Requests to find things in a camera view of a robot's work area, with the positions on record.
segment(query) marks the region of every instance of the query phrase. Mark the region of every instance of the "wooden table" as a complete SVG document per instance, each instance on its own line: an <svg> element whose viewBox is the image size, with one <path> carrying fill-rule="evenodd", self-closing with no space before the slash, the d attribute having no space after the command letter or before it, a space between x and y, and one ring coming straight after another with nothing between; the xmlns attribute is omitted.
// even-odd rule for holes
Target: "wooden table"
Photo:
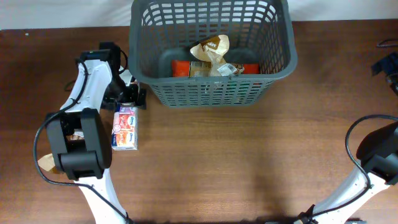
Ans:
<svg viewBox="0 0 398 224"><path fill-rule="evenodd" d="M323 200L353 168L344 149L351 123L397 114L397 96L383 75L370 72L394 50L375 45L398 37L397 23L295 22L298 67L254 106L173 110L150 91L148 110L139 113L139 151L114 152L111 175L121 204L136 220L206 222L297 215ZM63 86L77 75L73 59L102 40L128 50L128 32L0 31L1 223L94 223L79 189L37 175L32 143L45 115L67 99ZM387 123L362 124L351 148ZM39 155L48 153L44 133ZM398 187L355 217L397 223Z"/></svg>

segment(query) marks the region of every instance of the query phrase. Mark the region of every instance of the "wire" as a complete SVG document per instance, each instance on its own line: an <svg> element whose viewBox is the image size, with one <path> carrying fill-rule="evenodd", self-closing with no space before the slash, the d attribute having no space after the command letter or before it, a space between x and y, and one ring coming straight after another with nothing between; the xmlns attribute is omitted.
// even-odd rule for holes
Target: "wire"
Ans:
<svg viewBox="0 0 398 224"><path fill-rule="evenodd" d="M92 186L87 185L87 184L77 184L77 183L68 183L68 182L56 182L53 180L48 179L43 172L40 170L39 167L39 163L37 162L37 142L39 141L39 136L41 134L41 132L43 131L43 129L51 122L53 121L55 118L58 118L62 113L66 112L67 110L69 110L70 108L74 107L78 101L80 100L81 96L83 95L83 92L86 88L86 84L87 84L87 80L88 80L88 69L86 64L84 63L84 61L82 61L81 59L77 59L77 62L82 64L84 69L85 69L85 79L83 81L83 86L81 87L81 90L79 92L79 95L77 96L77 98L75 100L73 100L73 103L71 103L69 106L67 106L66 108L54 113L53 115L51 115L51 117L49 119L47 119L46 121L44 121L42 123L42 125L40 126L40 128L37 130L36 132L36 136L35 136L35 140L33 143L33 158L34 158L34 162L35 162L35 166L37 169L37 172L39 173L39 175L41 176L41 178L44 179L44 181L46 181L47 183L50 184L55 184L55 185L61 185L61 186L74 186L74 187L86 187L87 189L90 189L94 194L96 194L102 201L104 201L105 203L107 203L113 210L115 210L120 216L122 216L125 221L128 223L128 216L124 215L121 211L119 211L111 202L109 202L108 200L106 200L100 193L98 193Z"/></svg>
<svg viewBox="0 0 398 224"><path fill-rule="evenodd" d="M355 121L351 127L349 127L347 134L346 134L346 140L345 140L345 145L346 145L346 152L348 154L349 159L351 159L351 161L354 163L354 165L363 173L363 175L366 178L366 188L356 197L352 198L350 201L335 207L335 208L331 208L322 212L318 212L313 214L310 217L310 220L312 220L313 218L323 215L325 213L328 212L333 212L336 210L339 210L341 208L344 208L348 205L351 205L352 203L354 203L355 201L357 201L359 198L361 198L364 194L366 194L366 192L368 192L368 190L372 189L372 183L371 183L371 179L369 177L369 175L366 173L366 171L361 167L361 165L355 160L354 156L352 155L350 149L349 149L349 137L351 136L351 132L353 131L353 129L362 121L365 121L367 119L375 119L375 118L381 118L381 119L389 119L389 120L393 120L393 121L398 121L398 117L394 117L394 116L389 116L389 115L382 115L382 114L373 114L373 115L369 115L369 116L364 116L362 118L359 118L357 121Z"/></svg>
<svg viewBox="0 0 398 224"><path fill-rule="evenodd" d="M129 68L129 57L127 57L126 53L123 50L120 50L126 59L126 66L124 66L123 70L119 71L119 74L122 74L126 69Z"/></svg>
<svg viewBox="0 0 398 224"><path fill-rule="evenodd" d="M387 39L383 40L382 42L378 43L376 47L378 48L388 48L388 47L398 47L398 43L395 44L386 44L388 42L398 42L398 39Z"/></svg>

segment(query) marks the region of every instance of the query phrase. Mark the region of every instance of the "gray plastic basket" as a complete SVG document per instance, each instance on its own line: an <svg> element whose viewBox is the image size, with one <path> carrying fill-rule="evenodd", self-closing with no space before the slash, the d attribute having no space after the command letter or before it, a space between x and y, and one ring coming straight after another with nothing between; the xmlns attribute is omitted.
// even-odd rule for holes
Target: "gray plastic basket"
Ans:
<svg viewBox="0 0 398 224"><path fill-rule="evenodd" d="M172 77L171 61L197 61L200 40L226 34L229 63L259 63L260 75ZM135 0L130 28L130 72L170 107L255 103L297 65L286 0Z"/></svg>

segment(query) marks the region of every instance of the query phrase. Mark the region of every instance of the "product packaging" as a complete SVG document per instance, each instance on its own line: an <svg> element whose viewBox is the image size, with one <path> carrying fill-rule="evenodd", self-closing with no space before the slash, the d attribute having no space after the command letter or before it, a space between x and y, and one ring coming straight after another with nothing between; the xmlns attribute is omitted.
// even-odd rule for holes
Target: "product packaging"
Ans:
<svg viewBox="0 0 398 224"><path fill-rule="evenodd" d="M211 62L209 77L222 76L219 68L226 64L224 55L229 50L229 39L227 35L219 35L212 37L208 40L201 42L200 44L191 48L191 54L197 59L204 62Z"/></svg>
<svg viewBox="0 0 398 224"><path fill-rule="evenodd" d="M209 77L211 62L186 62L173 60L173 77ZM218 69L221 76L260 74L259 64L226 63Z"/></svg>
<svg viewBox="0 0 398 224"><path fill-rule="evenodd" d="M138 150L138 110L118 105L113 118L112 148L116 151Z"/></svg>

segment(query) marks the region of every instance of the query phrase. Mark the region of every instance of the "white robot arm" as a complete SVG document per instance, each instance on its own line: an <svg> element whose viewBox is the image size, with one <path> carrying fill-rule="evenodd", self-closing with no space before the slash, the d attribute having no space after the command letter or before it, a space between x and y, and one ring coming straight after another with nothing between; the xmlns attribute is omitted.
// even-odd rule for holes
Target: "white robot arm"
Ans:
<svg viewBox="0 0 398 224"><path fill-rule="evenodd" d="M353 128L366 119L398 118L369 115L357 120L346 135L346 150L356 167L347 179L324 201L302 213L294 224L343 224L368 200L398 183L398 122L368 134L359 145L356 162L348 147Z"/></svg>
<svg viewBox="0 0 398 224"><path fill-rule="evenodd" d="M57 169L79 185L96 223L132 223L113 188L109 173L110 135L106 134L99 113L101 108L116 105L115 102L144 106L145 90L139 93L137 86L130 85L130 80L125 82L120 78L121 50L117 45L101 43L99 48L81 55L78 78L61 107L67 110L49 122L47 136ZM76 132L82 133L84 139L68 138Z"/></svg>

